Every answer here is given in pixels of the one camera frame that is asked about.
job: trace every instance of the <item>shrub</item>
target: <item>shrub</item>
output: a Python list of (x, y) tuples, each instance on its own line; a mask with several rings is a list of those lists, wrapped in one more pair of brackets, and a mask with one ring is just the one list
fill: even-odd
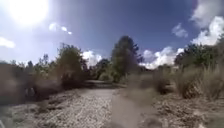
[(111, 76), (107, 73), (102, 73), (99, 77), (99, 80), (102, 81), (111, 81)]
[(201, 69), (186, 68), (184, 71), (177, 71), (174, 75), (174, 82), (178, 93), (183, 98), (193, 98), (200, 94), (197, 82), (201, 77)]
[(202, 79), (198, 82), (203, 94), (209, 99), (217, 99), (224, 91), (224, 74), (221, 67), (208, 68), (203, 71)]
[(153, 88), (160, 94), (166, 94), (170, 90), (167, 85), (170, 84), (170, 78), (167, 72), (155, 72), (150, 74), (132, 74), (123, 79), (123, 82), (129, 87)]

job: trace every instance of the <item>sandy ground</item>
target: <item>sandy ground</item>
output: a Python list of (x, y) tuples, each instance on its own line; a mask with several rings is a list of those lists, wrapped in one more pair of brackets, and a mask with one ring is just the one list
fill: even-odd
[(0, 128), (2, 123), (5, 128), (224, 127), (223, 99), (207, 102), (166, 95), (150, 104), (147, 100), (139, 104), (118, 89), (71, 90), (38, 103), (2, 107)]
[(90, 89), (1, 110), (6, 128), (137, 128), (144, 109), (119, 96), (117, 89)]

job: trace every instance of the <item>dry grass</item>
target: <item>dry grass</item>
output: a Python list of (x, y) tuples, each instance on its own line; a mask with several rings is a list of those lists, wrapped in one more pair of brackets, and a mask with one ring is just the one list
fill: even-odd
[(175, 81), (178, 93), (183, 98), (194, 98), (200, 94), (200, 90), (197, 86), (197, 82), (200, 78), (201, 69), (188, 68), (184, 71), (176, 72), (173, 80)]
[(127, 76), (123, 83), (131, 88), (147, 89), (152, 88), (159, 94), (166, 94), (170, 92), (167, 85), (170, 84), (169, 73), (156, 72), (153, 74), (132, 74)]
[(202, 78), (198, 81), (198, 86), (209, 100), (218, 99), (224, 91), (223, 68), (217, 66), (215, 69), (205, 69)]

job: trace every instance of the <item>sunlight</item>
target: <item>sunlight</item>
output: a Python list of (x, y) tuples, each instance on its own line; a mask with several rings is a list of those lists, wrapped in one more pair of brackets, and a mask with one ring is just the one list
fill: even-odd
[(43, 21), (48, 13), (47, 0), (9, 0), (9, 13), (21, 25), (31, 26)]

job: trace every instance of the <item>sky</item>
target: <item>sky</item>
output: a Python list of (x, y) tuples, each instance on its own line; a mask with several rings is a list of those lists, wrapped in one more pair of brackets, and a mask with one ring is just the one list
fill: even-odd
[(123, 35), (153, 69), (172, 65), (186, 45), (214, 45), (224, 33), (224, 0), (0, 0), (0, 60), (34, 63), (60, 43), (88, 65), (109, 58)]

